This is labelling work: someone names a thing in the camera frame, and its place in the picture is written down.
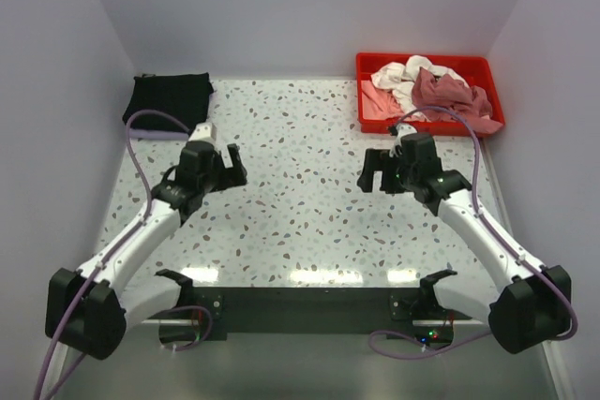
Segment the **black t shirt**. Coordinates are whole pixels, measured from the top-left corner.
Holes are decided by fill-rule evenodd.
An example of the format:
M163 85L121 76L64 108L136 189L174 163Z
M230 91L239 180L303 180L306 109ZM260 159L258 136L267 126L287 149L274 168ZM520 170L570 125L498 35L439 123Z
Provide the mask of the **black t shirt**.
M134 113L153 110L166 113L192 129L207 120L213 93L214 88L207 72L137 76L122 120L126 124Z

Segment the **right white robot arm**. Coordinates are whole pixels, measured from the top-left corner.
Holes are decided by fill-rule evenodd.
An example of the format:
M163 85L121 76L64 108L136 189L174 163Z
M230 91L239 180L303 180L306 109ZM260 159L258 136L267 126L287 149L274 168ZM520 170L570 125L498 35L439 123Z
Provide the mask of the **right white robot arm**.
M485 321L511 354L576 332L568 272L533 256L490 216L475 183L457 170L443 168L431 135L407 134L398 136L389 150L366 149L357 181L363 192L372 191L376 173L382 176L382 192L411 193L450 227L482 263L499 293L494 301L479 300L454 286L455 270L440 270L420 280L416 298L408 305L412 316L436 319L454 310Z

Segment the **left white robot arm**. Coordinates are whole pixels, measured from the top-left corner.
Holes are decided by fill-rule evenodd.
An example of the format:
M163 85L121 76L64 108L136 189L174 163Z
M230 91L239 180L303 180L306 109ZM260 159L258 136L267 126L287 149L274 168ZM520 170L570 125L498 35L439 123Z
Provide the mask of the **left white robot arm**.
M135 218L78 269L58 270L48 288L45 334L97 360L114 353L127 331L155 315L187 316L198 308L191 278L161 269L144 288L127 288L151 254L174 235L214 192L244 186L247 171L238 145L232 160L208 140L188 141Z

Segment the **salmon pink t shirt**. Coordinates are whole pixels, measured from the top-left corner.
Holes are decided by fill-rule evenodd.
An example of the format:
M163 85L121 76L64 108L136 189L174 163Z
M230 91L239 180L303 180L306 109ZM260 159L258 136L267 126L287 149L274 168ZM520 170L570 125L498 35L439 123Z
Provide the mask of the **salmon pink t shirt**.
M394 96L374 86L371 81L361 82L362 107L364 119L385 121L398 118L402 109Z

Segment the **white crumpled t shirt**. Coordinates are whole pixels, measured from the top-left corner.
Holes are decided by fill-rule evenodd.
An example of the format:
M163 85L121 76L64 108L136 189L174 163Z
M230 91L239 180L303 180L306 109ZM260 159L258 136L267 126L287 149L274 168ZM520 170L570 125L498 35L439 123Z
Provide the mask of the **white crumpled t shirt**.
M391 62L370 75L371 83L379 90L390 94L396 101L401 113L415 109L412 100L412 89L421 69L427 70L435 81L448 75L454 81L461 82L465 87L469 84L450 67L433 64L422 55L412 55L405 64Z

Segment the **red plastic bin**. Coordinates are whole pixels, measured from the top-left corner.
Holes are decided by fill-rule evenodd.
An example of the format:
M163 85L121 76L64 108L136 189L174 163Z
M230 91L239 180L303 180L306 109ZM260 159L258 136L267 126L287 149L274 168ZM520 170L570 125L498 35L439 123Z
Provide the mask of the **red plastic bin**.
M410 56L418 54L409 53L376 53L376 52L359 52L355 56L355 68L356 68L356 82L357 82L357 106L358 106L358 120L361 126L361 130L365 133L385 133L389 126L391 126L398 118L385 120L385 121L373 121L363 118L361 107L362 107L362 95L361 82L371 81L370 75L378 71L381 67L391 62L398 62L405 64ZM479 56L465 56L465 55L435 55L425 54L422 55L429 59L433 64L439 66L450 67L460 75L469 86L479 86L483 88L487 93L487 98L490 101L493 108L492 118L498 122L505 124L503 110L501 102L499 100L494 80L492 77L491 69L488 61ZM480 137L486 137L491 134L476 133Z

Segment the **dusty rose crumpled t shirt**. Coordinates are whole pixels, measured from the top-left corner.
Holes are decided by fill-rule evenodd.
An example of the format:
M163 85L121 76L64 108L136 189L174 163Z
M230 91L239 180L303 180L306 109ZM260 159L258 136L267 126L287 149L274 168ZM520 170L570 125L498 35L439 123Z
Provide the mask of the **dusty rose crumpled t shirt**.
M417 109L427 107L424 114L432 122L455 122L451 111L476 133L494 134L503 128L492 118L493 108L483 88L467 86L449 74L436 78L424 67L419 68L412 87L412 103Z

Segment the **folded lavender t shirt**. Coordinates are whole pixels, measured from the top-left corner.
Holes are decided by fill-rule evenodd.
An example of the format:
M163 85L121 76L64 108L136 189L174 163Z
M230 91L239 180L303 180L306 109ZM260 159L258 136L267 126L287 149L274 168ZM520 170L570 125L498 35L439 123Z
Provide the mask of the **folded lavender t shirt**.
M143 130L131 128L129 136L132 139L148 140L148 141L186 141L188 133L186 132L171 132L161 130Z

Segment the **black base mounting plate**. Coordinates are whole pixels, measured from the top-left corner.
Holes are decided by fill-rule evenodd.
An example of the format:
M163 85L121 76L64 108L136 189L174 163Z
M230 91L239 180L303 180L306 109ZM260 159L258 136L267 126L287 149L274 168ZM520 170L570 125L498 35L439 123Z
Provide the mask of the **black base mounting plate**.
M203 333L224 341L233 333L365 334L389 330L418 343L452 342L452 319L432 291L420 288L195 288L183 303L204 311L161 312L163 344L190 342Z

